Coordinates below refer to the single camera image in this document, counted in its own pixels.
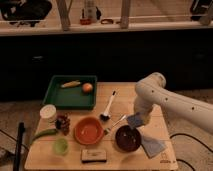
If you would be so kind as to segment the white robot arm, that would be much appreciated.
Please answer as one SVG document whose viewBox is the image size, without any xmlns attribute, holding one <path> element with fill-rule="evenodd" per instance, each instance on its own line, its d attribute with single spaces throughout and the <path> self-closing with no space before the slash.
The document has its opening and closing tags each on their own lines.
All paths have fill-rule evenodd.
<svg viewBox="0 0 213 171">
<path fill-rule="evenodd" d="M 154 72 L 135 84 L 134 112 L 143 123 L 149 123 L 150 113 L 157 104 L 213 135 L 213 104 L 168 91 L 165 86 L 166 79 L 159 72 Z"/>
</svg>

